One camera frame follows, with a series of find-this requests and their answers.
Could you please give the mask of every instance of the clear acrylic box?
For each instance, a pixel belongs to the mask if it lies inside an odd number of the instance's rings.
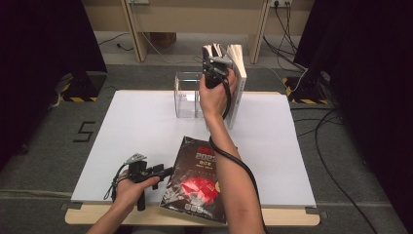
[[[175,112],[177,118],[203,118],[199,86],[202,72],[176,72]]]

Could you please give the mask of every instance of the book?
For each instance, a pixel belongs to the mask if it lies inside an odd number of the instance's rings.
[[[229,129],[232,129],[234,128],[236,122],[237,113],[238,109],[240,108],[241,98],[243,96],[247,77],[243,59],[243,46],[238,44],[231,44],[227,46],[226,50],[220,44],[216,43],[203,46],[203,59],[222,59],[222,63],[214,63],[214,65],[216,65],[217,68],[222,71],[226,70],[227,67],[225,62],[227,62],[228,60],[225,60],[225,58],[228,58],[231,61],[231,65],[228,66],[234,70],[238,80],[237,88],[234,91],[232,98],[231,107],[226,117],[227,127]]]
[[[216,175],[215,154],[208,141],[185,136],[160,203],[161,208],[226,223]]]

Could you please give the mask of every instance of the white paper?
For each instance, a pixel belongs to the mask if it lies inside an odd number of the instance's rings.
[[[134,153],[148,167],[172,167],[184,136],[208,140],[203,118],[176,118],[173,91],[118,91],[113,97],[71,200],[102,203],[113,176]],[[262,205],[315,207],[286,96],[244,93],[230,130],[257,181]],[[145,190],[146,202],[159,203],[159,189]]]

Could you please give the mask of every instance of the black curtain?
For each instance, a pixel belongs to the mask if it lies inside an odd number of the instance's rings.
[[[2,2],[0,169],[30,138],[63,75],[106,67],[81,1]]]
[[[413,233],[413,3],[357,1],[349,12],[351,2],[315,1],[296,62],[330,74],[367,165]]]

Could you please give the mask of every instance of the white book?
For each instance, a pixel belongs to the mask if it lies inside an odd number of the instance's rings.
[[[233,69],[238,79],[237,89],[234,91],[234,95],[231,102],[231,107],[226,117],[227,127],[232,129],[236,122],[237,112],[240,108],[241,97],[243,96],[244,86],[246,82],[246,72],[243,59],[243,46],[242,45],[228,45],[225,50],[220,44],[205,45],[203,49],[203,59],[210,58],[224,58],[228,57],[233,62]]]
[[[227,116],[227,126],[232,129],[235,125],[238,109],[240,108],[241,97],[243,96],[246,83],[246,71],[243,60],[243,47],[241,45],[229,45],[227,53],[234,62],[234,72],[238,79],[237,89],[234,91],[231,108]]]

